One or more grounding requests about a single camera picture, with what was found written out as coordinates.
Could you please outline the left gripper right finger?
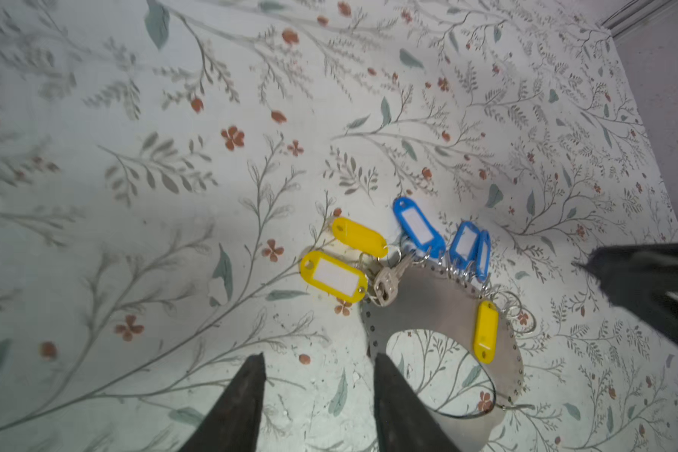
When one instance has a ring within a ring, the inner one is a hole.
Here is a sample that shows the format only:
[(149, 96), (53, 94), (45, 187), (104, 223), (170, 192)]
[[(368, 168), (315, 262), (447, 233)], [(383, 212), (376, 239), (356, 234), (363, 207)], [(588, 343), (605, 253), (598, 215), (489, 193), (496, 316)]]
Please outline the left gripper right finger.
[(374, 417), (381, 452), (459, 451), (384, 353), (374, 365)]

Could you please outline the yellow key tag windowed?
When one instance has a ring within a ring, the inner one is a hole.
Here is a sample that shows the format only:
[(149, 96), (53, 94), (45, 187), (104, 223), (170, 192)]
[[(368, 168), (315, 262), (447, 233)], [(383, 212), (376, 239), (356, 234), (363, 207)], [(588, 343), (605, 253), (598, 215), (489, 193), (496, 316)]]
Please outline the yellow key tag windowed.
[(309, 286), (340, 301), (358, 303), (367, 294), (368, 278), (363, 271), (320, 250), (313, 250), (301, 259), (299, 273)]

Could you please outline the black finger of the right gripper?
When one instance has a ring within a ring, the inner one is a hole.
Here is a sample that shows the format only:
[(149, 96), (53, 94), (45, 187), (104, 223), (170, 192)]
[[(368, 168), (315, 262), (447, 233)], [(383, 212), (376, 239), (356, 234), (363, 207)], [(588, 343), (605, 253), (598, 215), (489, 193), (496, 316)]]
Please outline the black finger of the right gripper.
[(573, 266), (597, 280), (610, 304), (678, 346), (678, 243), (600, 247)]

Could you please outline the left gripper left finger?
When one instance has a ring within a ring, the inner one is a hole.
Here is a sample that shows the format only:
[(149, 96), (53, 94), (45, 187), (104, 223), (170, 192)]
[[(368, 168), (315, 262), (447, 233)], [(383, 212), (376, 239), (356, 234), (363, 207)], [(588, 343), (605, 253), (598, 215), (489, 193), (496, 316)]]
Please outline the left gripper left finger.
[(256, 451), (266, 382), (264, 354), (249, 356), (180, 451)]

